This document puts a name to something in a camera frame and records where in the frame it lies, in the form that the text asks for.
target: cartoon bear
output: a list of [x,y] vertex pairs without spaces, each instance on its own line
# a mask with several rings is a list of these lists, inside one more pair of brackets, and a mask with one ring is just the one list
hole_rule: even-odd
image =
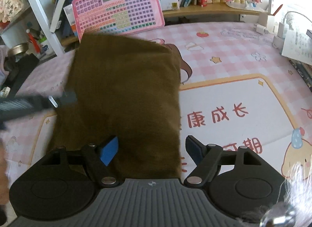
[[188,81],[188,79],[190,79],[193,71],[192,71],[191,67],[189,66],[189,64],[187,64],[182,59],[182,56],[181,56],[179,49],[174,44],[165,44],[165,41],[163,39],[152,39],[151,41],[156,42],[158,44],[161,44],[161,45],[171,49],[173,51],[173,53],[180,58],[181,83],[185,83],[186,81]]
[[296,163],[300,163],[304,171],[304,179],[308,178],[311,168],[312,145],[302,139],[305,130],[300,127],[294,129],[291,136],[291,143],[288,145],[281,168],[282,175],[289,178],[290,170]]

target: star sticker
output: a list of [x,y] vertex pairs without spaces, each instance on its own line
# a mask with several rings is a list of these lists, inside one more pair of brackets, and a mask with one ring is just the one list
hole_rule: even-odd
[[217,63],[222,62],[222,61],[220,60],[220,57],[214,57],[214,56],[212,56],[212,58],[210,59],[210,61],[212,61],[214,64],[217,64]]

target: metal screw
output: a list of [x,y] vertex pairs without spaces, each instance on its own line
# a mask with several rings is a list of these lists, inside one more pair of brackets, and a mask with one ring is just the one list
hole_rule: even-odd
[[202,179],[197,176],[192,176],[192,177],[188,177],[187,181],[190,184],[200,184],[202,182]]
[[114,177],[104,177],[101,182],[105,185],[112,185],[116,183],[116,179]]

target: brown towel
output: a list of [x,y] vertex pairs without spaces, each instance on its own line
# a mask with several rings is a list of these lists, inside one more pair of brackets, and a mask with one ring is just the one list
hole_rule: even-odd
[[111,135],[110,167],[121,178],[179,178],[180,57],[156,43],[84,34],[66,89],[77,103],[58,111],[48,150],[78,150]]

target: black round pad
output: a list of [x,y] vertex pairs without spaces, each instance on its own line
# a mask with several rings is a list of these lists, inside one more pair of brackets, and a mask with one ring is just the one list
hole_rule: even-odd
[[236,183],[235,188],[241,196],[249,199],[265,198],[272,192],[268,182],[255,178],[240,180]]
[[92,200],[94,184],[76,172],[68,179],[17,180],[10,189],[14,210],[36,220],[63,219],[80,212]]

